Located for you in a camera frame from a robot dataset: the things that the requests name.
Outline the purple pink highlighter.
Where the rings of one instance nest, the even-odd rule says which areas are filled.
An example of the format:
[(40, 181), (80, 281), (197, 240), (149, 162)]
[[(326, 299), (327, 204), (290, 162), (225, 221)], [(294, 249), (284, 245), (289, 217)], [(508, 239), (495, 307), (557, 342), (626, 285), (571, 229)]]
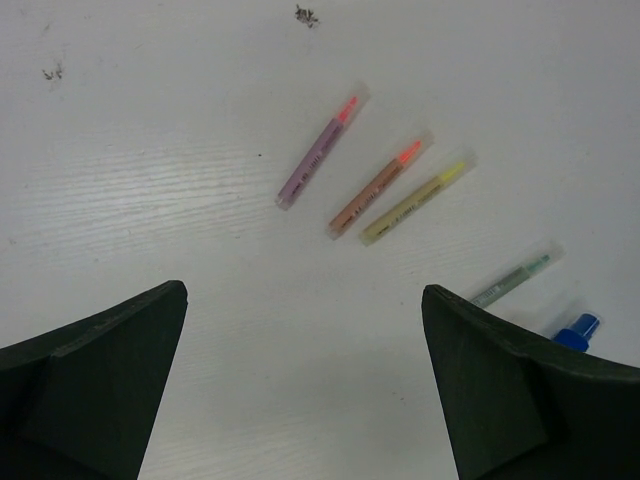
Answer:
[(276, 205), (280, 209), (287, 210), (296, 202), (369, 98), (369, 88), (357, 82), (277, 194)]

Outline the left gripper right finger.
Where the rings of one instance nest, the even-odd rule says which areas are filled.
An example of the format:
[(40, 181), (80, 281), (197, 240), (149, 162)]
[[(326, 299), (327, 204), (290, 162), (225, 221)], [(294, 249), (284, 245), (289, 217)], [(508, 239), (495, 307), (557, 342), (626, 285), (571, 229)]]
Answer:
[(639, 370), (571, 350), (439, 285), (422, 317), (461, 479), (636, 479)]

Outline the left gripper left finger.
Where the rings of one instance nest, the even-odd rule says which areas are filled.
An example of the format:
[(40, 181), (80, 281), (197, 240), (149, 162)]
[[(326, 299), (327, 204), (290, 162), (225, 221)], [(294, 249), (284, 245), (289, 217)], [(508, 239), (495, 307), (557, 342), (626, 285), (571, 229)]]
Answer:
[(2, 348), (2, 478), (137, 478), (187, 297), (167, 281)]

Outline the brown orange highlighter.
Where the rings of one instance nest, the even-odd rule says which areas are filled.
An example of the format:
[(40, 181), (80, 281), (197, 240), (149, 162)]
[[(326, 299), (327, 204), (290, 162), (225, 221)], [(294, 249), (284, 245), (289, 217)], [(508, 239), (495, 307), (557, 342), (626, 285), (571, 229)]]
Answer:
[(391, 157), (377, 175), (329, 222), (327, 226), (329, 237), (335, 240), (349, 230), (401, 174), (433, 144), (434, 134), (429, 129), (404, 142), (402, 148)]

